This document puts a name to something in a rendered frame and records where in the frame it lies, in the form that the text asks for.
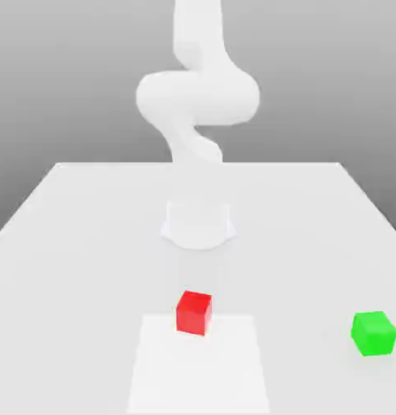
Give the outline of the small red cube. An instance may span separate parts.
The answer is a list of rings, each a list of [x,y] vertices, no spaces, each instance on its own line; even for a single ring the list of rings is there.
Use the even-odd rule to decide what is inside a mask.
[[[212,296],[185,290],[176,306],[176,329],[204,336],[212,317]]]

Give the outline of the small green cube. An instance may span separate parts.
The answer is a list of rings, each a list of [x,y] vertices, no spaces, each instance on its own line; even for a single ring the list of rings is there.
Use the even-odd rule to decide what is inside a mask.
[[[351,339],[364,357],[389,355],[396,342],[396,327],[383,311],[355,313]]]

